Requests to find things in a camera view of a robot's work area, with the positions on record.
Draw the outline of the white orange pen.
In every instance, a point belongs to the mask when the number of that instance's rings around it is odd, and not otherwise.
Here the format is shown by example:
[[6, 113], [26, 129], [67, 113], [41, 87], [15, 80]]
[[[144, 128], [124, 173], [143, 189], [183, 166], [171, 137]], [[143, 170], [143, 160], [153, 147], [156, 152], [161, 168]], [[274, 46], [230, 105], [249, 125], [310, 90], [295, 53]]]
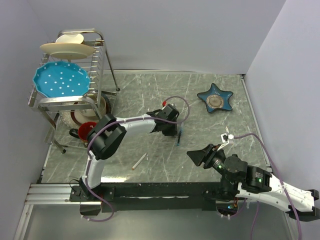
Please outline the white orange pen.
[[147, 157], [148, 153], [143, 154], [140, 159], [132, 166], [131, 170], [134, 171], [138, 165]]

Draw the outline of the blue pen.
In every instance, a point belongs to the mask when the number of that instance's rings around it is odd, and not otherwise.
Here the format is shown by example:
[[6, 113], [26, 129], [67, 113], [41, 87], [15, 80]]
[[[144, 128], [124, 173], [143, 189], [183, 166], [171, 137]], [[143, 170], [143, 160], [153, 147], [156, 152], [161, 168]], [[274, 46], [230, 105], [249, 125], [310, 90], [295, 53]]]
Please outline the blue pen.
[[180, 124], [178, 135], [177, 135], [177, 143], [176, 143], [177, 146], [180, 146], [180, 144], [181, 144], [181, 137], [182, 137], [182, 133], [183, 133], [183, 128], [184, 128], [184, 123], [182, 122]]

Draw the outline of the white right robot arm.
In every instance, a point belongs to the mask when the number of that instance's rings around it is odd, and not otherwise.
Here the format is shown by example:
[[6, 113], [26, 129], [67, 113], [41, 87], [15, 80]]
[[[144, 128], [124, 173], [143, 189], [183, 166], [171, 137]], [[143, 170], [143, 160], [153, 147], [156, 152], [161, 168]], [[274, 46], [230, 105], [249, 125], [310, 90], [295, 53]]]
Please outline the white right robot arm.
[[209, 144], [200, 150], [187, 151], [186, 154], [197, 167], [213, 168], [221, 175], [216, 188], [205, 190], [206, 197], [222, 202], [236, 198], [262, 202], [302, 222], [320, 218], [320, 210], [315, 206], [320, 195], [315, 189], [303, 190], [282, 183], [274, 174], [249, 165], [237, 154], [226, 156], [220, 145]]

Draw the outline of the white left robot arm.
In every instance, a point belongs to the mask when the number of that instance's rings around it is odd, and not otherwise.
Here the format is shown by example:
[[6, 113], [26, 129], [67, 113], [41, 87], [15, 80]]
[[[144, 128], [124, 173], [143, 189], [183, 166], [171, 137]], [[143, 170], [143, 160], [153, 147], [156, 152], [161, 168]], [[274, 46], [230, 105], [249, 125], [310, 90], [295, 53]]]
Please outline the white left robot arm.
[[175, 136], [179, 115], [175, 106], [168, 104], [136, 117], [116, 118], [110, 113], [103, 116], [86, 136], [88, 153], [85, 171], [79, 180], [81, 195], [88, 201], [99, 196], [105, 160], [116, 153], [126, 137], [154, 132]]

